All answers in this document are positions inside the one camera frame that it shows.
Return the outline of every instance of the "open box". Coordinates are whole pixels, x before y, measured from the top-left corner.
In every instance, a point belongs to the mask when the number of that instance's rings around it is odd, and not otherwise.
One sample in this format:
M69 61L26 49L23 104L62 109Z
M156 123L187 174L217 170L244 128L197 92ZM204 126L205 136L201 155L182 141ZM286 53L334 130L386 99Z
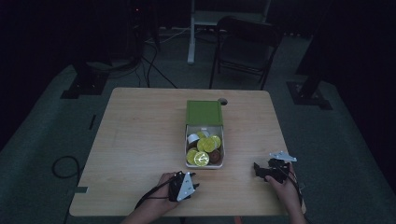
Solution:
M193 134L201 133L200 138L191 138ZM219 151L219 159L215 162L210 161L207 165L201 166L187 161L188 151L196 147L202 138L215 135L220 139L220 146L216 144ZM187 101L186 134L185 134L185 155L186 166L192 169L219 169L224 162L224 133L221 114L221 104L218 101Z

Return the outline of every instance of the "dark background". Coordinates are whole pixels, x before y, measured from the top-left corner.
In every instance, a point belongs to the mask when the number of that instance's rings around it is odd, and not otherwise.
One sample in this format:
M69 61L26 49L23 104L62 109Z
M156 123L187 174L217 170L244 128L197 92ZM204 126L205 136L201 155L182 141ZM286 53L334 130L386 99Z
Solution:
M159 26L190 25L190 1L156 2ZM237 0L197 0L196 7L256 11L261 5L263 1L241 6ZM139 24L134 17L128 20L128 6L124 0L0 2L0 148L67 65L109 63L112 53L122 55L130 26ZM273 0L267 19L288 35L313 36L297 73L321 73L337 87L394 189L395 9L393 1Z

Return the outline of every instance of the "wooden table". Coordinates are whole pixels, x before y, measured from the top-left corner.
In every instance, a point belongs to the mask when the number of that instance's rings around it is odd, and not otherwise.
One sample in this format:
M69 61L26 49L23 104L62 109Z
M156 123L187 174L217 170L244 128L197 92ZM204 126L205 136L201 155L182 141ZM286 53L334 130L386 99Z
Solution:
M224 121L224 164L189 170L185 164L187 100L218 100ZM253 162L267 166L270 152L287 152L266 91L116 88L93 142L70 207L73 216L127 216L162 173L190 171L200 187L166 216L284 215L271 186Z

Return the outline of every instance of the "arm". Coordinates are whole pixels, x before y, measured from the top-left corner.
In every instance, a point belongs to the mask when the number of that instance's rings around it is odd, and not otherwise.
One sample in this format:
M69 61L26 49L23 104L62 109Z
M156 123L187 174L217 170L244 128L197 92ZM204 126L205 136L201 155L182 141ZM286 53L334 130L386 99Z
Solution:
M305 218L300 205L298 193L291 181L286 179L283 184L280 184L269 175L266 176L265 179L275 189L279 200L285 205L290 216L290 224L305 224Z
M174 175L163 174L158 183L164 183ZM177 207L178 203L170 202L168 200L169 184L151 194L151 198L146 199L139 207L137 207L121 224L147 224L155 219L161 217L165 213Z

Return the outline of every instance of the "green box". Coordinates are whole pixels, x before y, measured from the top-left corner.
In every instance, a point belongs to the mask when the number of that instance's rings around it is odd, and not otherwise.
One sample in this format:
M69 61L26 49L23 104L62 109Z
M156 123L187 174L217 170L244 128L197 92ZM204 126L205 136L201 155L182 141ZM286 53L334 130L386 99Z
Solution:
M186 166L191 169L219 169L224 161L224 134L223 119L221 113L221 104L219 101L187 101L186 113L186 134L185 134L185 154L191 148L189 147L188 137L193 133L204 132L217 135L221 139L221 145L217 150L220 159L216 163L210 162L206 166L190 164L186 160Z

